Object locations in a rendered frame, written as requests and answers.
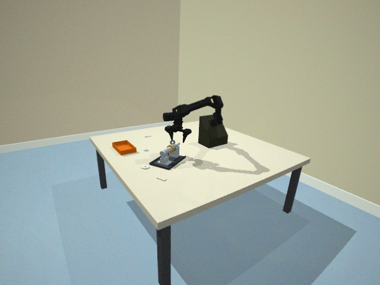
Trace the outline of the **orange shallow rectangular tray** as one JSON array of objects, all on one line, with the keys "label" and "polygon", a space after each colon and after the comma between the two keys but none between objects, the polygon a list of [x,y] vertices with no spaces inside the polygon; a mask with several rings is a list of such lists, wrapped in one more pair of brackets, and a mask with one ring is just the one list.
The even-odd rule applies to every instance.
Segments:
[{"label": "orange shallow rectangular tray", "polygon": [[112,147],[122,156],[126,154],[136,153],[137,148],[133,146],[129,141],[113,142]]}]

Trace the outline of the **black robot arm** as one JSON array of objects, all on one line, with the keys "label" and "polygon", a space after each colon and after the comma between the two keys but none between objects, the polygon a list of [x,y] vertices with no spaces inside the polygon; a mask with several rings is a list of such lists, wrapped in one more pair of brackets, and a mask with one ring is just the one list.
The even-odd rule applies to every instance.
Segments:
[{"label": "black robot arm", "polygon": [[[211,99],[213,99],[214,103],[212,103]],[[222,102],[221,96],[206,97],[202,100],[199,100],[191,104],[180,104],[179,106],[174,107],[172,109],[172,112],[163,113],[163,120],[182,121],[182,118],[188,115],[191,111],[197,110],[205,106],[211,106],[216,109],[216,112],[213,113],[214,118],[212,120],[209,120],[211,127],[215,127],[222,124],[223,118],[221,115],[221,109],[223,108],[224,104]],[[174,124],[170,127],[171,132],[178,132],[181,129],[182,127],[180,123]]]}]

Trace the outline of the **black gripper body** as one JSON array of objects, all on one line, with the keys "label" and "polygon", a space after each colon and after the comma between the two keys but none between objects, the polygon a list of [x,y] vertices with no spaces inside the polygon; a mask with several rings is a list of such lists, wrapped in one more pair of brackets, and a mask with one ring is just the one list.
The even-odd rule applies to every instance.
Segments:
[{"label": "black gripper body", "polygon": [[[181,124],[181,127],[182,127],[182,123],[183,123],[183,121],[174,121],[173,122],[173,124]],[[165,131],[171,131],[170,130],[170,125],[168,125],[168,126],[166,126],[165,128],[164,128],[164,130]],[[183,128],[183,127],[182,127]],[[189,135],[189,134],[191,134],[192,133],[192,131],[191,131],[191,129],[181,129],[179,132],[183,132],[183,134],[185,134],[185,135]]]}]

